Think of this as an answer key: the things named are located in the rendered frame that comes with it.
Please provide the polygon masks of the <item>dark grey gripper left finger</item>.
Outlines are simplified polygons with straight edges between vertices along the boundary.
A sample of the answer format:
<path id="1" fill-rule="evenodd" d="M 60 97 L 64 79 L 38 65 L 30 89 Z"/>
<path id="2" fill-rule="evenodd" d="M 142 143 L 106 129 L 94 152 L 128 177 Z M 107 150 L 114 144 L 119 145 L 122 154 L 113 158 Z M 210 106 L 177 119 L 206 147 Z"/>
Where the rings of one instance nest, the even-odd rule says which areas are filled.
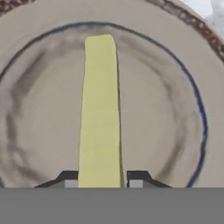
<path id="1" fill-rule="evenodd" d="M 77 171 L 62 171 L 59 176 L 53 180 L 47 181 L 37 188 L 77 188 L 78 187 L 78 172 Z"/>

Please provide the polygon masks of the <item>yellow butter stick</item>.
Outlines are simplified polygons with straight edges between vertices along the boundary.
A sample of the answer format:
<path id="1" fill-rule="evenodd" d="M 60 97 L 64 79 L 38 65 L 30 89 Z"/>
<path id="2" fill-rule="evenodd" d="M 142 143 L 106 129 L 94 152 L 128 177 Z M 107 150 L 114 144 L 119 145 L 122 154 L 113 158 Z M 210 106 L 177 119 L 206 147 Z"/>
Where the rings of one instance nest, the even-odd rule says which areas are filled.
<path id="1" fill-rule="evenodd" d="M 78 184 L 122 186 L 116 44 L 109 34 L 85 39 Z"/>

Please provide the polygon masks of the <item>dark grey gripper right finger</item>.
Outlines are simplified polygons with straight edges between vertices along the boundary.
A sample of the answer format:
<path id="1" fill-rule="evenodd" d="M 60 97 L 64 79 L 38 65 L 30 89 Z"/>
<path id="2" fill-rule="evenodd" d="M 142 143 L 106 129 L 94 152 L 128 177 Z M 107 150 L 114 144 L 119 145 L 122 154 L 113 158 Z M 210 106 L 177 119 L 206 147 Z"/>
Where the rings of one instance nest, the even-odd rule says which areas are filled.
<path id="1" fill-rule="evenodd" d="M 127 171 L 127 187 L 128 188 L 149 188 L 149 187 L 169 188 L 168 185 L 153 179 L 147 171 Z"/>

